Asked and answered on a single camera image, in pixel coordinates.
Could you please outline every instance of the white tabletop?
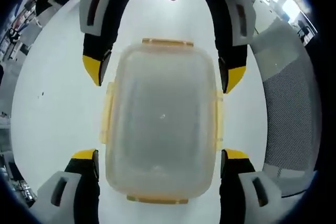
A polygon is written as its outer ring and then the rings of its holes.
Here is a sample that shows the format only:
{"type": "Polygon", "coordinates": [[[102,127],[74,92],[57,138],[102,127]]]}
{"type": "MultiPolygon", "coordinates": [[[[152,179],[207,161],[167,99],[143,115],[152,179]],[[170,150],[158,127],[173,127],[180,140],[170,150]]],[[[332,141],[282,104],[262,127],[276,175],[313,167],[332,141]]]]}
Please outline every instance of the white tabletop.
{"type": "MultiPolygon", "coordinates": [[[[101,87],[93,84],[82,63],[79,1],[69,1],[43,28],[18,78],[11,137],[23,177],[36,192],[53,173],[65,169],[73,153],[97,148],[100,223],[219,223],[220,152],[213,183],[204,195],[184,206],[142,204],[127,201],[109,187],[104,146],[98,139],[107,84],[115,76],[120,52],[143,37],[193,41],[213,57],[221,88],[213,24],[205,0],[130,0],[101,87]]],[[[224,102],[224,147],[246,152],[255,169],[261,170],[267,139],[266,102],[250,47],[246,73],[224,102]]]]}

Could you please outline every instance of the plastic food container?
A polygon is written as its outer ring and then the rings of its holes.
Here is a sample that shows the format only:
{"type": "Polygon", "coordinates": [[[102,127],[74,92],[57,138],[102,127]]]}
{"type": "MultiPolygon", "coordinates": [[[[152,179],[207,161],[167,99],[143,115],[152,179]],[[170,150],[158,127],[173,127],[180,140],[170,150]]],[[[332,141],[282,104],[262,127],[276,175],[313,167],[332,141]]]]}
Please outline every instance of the plastic food container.
{"type": "Polygon", "coordinates": [[[201,195],[212,181],[222,113],[204,51],[156,39],[128,47],[103,115],[110,186],[143,202],[181,204],[201,195]]]}

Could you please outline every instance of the transparent plastic container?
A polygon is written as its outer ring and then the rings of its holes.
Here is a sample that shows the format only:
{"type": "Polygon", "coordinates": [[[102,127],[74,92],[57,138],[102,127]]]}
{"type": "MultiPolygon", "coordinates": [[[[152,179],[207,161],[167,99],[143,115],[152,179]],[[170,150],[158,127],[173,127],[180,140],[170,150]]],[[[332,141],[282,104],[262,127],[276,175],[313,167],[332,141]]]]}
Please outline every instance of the transparent plastic container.
{"type": "Polygon", "coordinates": [[[122,54],[108,115],[106,176],[115,190],[152,200],[197,197],[216,155],[211,58],[193,44],[144,39],[122,54]]]}

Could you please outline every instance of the mesh chair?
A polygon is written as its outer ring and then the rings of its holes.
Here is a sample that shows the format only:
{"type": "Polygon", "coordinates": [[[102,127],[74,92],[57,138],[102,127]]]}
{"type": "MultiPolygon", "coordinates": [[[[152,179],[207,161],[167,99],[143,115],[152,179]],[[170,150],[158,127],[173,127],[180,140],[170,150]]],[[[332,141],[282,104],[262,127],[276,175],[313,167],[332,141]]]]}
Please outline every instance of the mesh chair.
{"type": "Polygon", "coordinates": [[[263,171],[282,196],[297,194],[310,185],[320,145],[321,105],[313,67],[297,34],[279,19],[251,47],[267,106],[263,171]]]}

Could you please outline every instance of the white table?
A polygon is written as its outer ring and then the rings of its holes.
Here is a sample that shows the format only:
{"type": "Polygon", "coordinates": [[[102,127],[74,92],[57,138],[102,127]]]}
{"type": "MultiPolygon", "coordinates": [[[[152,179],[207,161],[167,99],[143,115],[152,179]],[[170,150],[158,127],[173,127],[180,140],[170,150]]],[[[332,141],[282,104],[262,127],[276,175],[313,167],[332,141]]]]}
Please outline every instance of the white table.
{"type": "MultiPolygon", "coordinates": [[[[213,183],[204,195],[184,206],[141,204],[127,201],[109,187],[104,146],[98,140],[106,87],[114,78],[120,52],[143,37],[193,41],[213,56],[221,88],[213,24],[205,0],[130,0],[102,87],[93,84],[82,64],[78,7],[79,0],[71,0],[43,28],[18,78],[11,134],[15,162],[23,177],[36,192],[53,173],[64,170],[73,153],[97,148],[100,223],[219,223],[219,152],[213,183]]],[[[248,153],[255,168],[261,170],[267,138],[266,103],[250,48],[245,76],[224,100],[224,147],[248,153]]]]}

